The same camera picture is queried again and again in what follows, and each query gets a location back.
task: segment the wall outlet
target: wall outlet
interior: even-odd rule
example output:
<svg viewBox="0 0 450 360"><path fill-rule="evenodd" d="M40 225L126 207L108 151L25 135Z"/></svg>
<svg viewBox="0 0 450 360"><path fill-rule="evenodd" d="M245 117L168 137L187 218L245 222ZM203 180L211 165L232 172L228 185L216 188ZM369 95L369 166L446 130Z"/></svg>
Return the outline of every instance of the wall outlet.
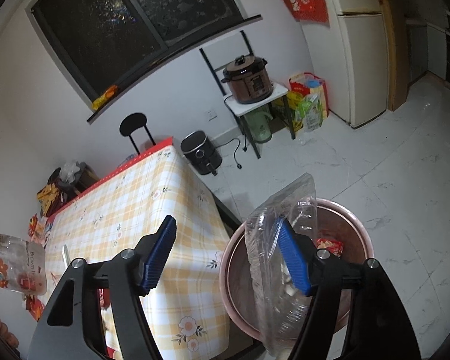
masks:
<svg viewBox="0 0 450 360"><path fill-rule="evenodd" d="M205 111L205 116L207 117L207 120L210 121L217 117L217 112L215 112L213 108L210 108L208 111Z"/></svg>

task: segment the pink bucket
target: pink bucket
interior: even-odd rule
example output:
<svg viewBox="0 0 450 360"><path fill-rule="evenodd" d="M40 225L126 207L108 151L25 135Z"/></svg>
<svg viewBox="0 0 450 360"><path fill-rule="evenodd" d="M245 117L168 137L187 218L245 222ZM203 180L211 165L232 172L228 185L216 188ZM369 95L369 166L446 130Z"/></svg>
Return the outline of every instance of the pink bucket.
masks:
<svg viewBox="0 0 450 360"><path fill-rule="evenodd" d="M343 242L342 259L361 264L374 257L368 232L348 209L330 200L317 198L317 214L319 236ZM219 273L220 292L232 321L250 337L260 340L244 231L243 223L233 234L223 253ZM350 298L351 291L343 290L336 332L348 322Z"/></svg>

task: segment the small white shelf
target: small white shelf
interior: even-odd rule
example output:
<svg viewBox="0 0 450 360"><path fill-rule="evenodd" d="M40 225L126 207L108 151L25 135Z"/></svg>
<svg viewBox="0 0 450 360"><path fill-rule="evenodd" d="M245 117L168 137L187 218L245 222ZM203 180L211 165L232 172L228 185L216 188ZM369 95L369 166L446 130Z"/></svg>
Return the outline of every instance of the small white shelf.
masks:
<svg viewBox="0 0 450 360"><path fill-rule="evenodd" d="M240 117L247 114L250 111L253 111L254 109L260 108L261 106L272 102L273 100L281 98L288 92L288 89L281 84L274 82L273 86L274 91L271 93L271 95L258 103L251 103L251 104L239 103L237 100L235 100L235 97L233 96L226 99L225 102L230 107L235 116Z"/></svg>

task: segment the white tile floor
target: white tile floor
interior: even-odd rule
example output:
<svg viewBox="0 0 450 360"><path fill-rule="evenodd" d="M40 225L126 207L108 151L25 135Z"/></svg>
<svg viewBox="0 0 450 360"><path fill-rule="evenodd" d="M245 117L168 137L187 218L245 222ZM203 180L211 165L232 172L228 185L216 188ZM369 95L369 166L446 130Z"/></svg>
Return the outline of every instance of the white tile floor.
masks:
<svg viewBox="0 0 450 360"><path fill-rule="evenodd" d="M317 196L353 211L396 287L423 357L450 332L450 91L433 76L407 102L353 130L333 114L302 142L288 130L252 149L223 150L218 176L205 184L245 219L268 196L311 173ZM340 354L336 334L330 358Z"/></svg>

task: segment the refrigerator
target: refrigerator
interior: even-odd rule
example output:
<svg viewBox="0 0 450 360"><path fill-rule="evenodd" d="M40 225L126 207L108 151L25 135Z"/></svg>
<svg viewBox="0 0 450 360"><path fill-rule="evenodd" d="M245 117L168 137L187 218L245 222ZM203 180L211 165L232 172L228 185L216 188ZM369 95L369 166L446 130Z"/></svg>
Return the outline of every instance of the refrigerator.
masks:
<svg viewBox="0 0 450 360"><path fill-rule="evenodd" d="M325 0L329 23L302 21L314 73L328 104L352 127L380 115L388 100L388 45L380 0Z"/></svg>

